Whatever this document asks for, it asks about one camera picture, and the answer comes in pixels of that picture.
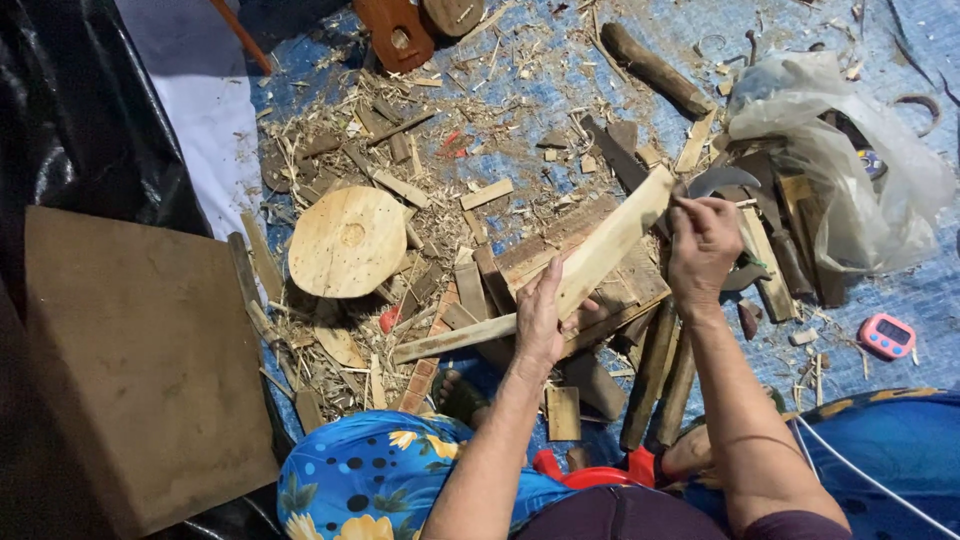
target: left hand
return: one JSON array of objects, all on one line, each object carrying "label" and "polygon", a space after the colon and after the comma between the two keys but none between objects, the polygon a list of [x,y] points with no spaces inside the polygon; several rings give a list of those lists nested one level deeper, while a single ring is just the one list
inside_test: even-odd
[{"label": "left hand", "polygon": [[[513,367],[520,373],[540,379],[549,375],[564,350],[563,332],[574,329],[580,322],[574,312],[561,325],[557,312],[557,288],[564,276],[560,257],[537,274],[516,294],[516,355]],[[600,306],[591,299],[580,304],[580,309],[596,311]]]}]

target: saw blade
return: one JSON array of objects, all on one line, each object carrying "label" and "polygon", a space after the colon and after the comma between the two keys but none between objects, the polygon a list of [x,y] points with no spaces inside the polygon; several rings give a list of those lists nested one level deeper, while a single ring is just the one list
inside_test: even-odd
[{"label": "saw blade", "polygon": [[600,147],[604,159],[610,167],[613,167],[613,172],[619,177],[627,193],[633,193],[640,187],[640,184],[647,179],[648,173],[634,155],[620,146],[610,134],[600,129],[589,114],[580,120],[580,125],[593,134],[593,143]]}]

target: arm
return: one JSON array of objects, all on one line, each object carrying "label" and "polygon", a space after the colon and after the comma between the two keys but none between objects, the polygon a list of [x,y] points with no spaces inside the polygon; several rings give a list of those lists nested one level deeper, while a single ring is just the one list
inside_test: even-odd
[{"label": "arm", "polygon": [[[506,538],[520,469],[537,409],[564,346],[554,297],[563,265],[553,258],[517,295],[516,354],[497,389],[490,414],[470,440],[423,526],[421,538]],[[586,301],[584,308],[598,305]]]},{"label": "arm", "polygon": [[743,250],[740,212],[719,199],[679,199],[673,214],[670,284],[700,374],[713,458],[734,533],[784,510],[805,510],[849,528],[836,501],[810,471],[717,302]]}]

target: pink digital timer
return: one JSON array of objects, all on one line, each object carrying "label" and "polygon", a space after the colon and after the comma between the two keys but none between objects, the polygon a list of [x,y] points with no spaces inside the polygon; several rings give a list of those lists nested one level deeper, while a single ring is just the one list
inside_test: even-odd
[{"label": "pink digital timer", "polygon": [[916,341],[912,328],[886,313],[874,315],[860,327],[860,342],[889,358],[909,355]]}]

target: hand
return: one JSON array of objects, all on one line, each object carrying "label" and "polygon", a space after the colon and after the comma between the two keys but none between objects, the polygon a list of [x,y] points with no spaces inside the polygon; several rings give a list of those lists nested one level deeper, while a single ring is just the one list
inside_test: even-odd
[{"label": "hand", "polygon": [[[516,294],[516,355],[512,369],[523,376],[539,378],[542,382],[564,349],[562,332],[572,330],[580,322],[574,312],[561,325],[557,313],[557,287],[564,275],[564,264],[559,257],[537,274]],[[580,309],[595,311],[599,305],[590,299]]]},{"label": "hand", "polygon": [[720,287],[743,252],[743,236],[734,203],[710,197],[676,201],[668,275],[677,310],[689,318],[718,306]]}]

